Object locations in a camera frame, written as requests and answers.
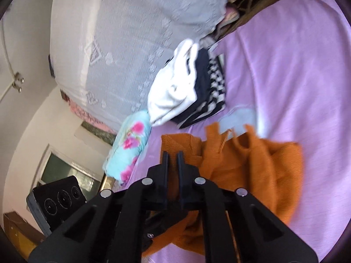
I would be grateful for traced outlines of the floral light blue pillow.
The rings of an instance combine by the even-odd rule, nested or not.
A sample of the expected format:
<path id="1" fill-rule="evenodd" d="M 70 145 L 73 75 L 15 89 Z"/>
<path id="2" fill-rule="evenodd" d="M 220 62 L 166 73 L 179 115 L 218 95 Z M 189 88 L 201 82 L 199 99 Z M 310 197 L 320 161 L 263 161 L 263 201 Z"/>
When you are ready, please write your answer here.
<path id="1" fill-rule="evenodd" d="M 123 187 L 145 148 L 151 132 L 149 113 L 141 110 L 128 116 L 117 133 L 102 169 L 107 177 L 114 178 Z"/>

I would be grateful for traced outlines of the dark framed window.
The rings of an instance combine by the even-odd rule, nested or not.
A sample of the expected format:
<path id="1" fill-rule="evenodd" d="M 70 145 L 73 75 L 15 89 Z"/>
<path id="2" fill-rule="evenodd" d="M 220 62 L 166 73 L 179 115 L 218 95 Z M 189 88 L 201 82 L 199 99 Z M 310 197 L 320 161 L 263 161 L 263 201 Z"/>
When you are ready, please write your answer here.
<path id="1" fill-rule="evenodd" d="M 48 144 L 34 174 L 32 188 L 75 176 L 86 199 L 100 190 L 103 176 L 79 165 Z"/>

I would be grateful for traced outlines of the purple bed sheet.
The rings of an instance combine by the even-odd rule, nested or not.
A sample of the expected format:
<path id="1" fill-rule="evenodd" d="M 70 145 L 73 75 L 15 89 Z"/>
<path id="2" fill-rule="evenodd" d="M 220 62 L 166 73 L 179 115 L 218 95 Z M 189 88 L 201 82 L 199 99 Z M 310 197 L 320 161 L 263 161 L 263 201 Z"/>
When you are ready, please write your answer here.
<path id="1" fill-rule="evenodd" d="M 295 142 L 303 153 L 302 191 L 287 225 L 323 259 L 350 220 L 350 24 L 335 0 L 279 0 L 221 39 L 226 108 L 181 131 L 153 128 L 128 189 L 161 163 L 164 134 L 206 140 L 206 127 L 237 136 Z M 171 168 L 169 155 L 168 176 Z M 206 262 L 198 211 L 181 208 L 180 191 L 145 221 L 141 256 L 153 262 Z"/>

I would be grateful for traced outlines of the navy striped folded garment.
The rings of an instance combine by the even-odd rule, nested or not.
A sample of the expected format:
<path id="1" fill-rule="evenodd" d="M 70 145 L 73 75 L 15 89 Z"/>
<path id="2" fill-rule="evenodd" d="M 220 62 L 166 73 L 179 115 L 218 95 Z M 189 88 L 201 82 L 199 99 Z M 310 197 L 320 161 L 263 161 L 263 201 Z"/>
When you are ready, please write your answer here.
<path id="1" fill-rule="evenodd" d="M 225 74 L 219 57 L 210 58 L 206 49 L 200 49 L 195 61 L 195 69 L 197 100 L 171 119 L 180 129 L 203 121 L 222 111 L 226 106 Z"/>

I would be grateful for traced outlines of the orange cat cardigan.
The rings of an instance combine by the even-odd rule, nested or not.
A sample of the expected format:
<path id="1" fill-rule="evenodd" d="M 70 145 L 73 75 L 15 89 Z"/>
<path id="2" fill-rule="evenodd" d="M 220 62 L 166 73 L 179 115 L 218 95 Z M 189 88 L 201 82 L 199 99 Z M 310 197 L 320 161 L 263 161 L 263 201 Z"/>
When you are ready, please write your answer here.
<path id="1" fill-rule="evenodd" d="M 273 142 L 259 138 L 250 125 L 237 136 L 220 133 L 217 122 L 206 127 L 206 140 L 190 134 L 164 134 L 161 151 L 170 155 L 168 199 L 179 196 L 176 155 L 196 166 L 201 177 L 219 188 L 245 188 L 283 223 L 289 224 L 297 209 L 303 183 L 303 153 L 295 142 Z"/>

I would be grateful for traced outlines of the white folded garment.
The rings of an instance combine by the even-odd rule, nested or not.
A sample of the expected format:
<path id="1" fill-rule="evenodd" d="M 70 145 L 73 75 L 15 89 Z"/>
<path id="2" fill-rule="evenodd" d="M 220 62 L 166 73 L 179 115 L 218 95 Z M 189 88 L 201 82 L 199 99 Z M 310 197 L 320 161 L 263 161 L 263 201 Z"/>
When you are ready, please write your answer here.
<path id="1" fill-rule="evenodd" d="M 197 101 L 195 61 L 199 45 L 183 40 L 170 61 L 159 70 L 148 94 L 150 124 L 160 126 Z"/>

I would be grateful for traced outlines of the white lace cover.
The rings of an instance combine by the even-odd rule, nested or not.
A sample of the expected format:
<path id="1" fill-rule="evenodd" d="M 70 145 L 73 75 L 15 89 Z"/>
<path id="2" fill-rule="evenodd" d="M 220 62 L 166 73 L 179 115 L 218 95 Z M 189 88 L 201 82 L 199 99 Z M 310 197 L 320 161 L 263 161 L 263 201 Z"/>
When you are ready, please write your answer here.
<path id="1" fill-rule="evenodd" d="M 157 72 L 184 39 L 224 18 L 227 0 L 53 0 L 55 80 L 76 104 L 118 130 L 145 109 Z"/>

